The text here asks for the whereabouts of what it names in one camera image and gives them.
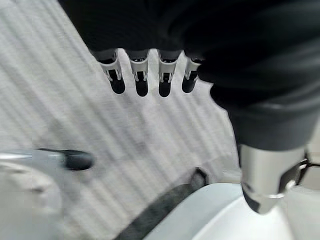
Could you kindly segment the left robot hand, black cloth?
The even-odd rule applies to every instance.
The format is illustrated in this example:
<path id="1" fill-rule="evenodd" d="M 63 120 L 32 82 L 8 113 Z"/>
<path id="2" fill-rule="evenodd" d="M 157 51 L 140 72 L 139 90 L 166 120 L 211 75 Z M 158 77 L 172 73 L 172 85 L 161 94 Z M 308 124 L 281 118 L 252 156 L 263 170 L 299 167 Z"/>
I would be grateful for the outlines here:
<path id="1" fill-rule="evenodd" d="M 317 0 L 61 0 L 97 60 L 109 49 L 183 51 L 227 111 L 249 207 L 293 185 L 320 116 Z"/>

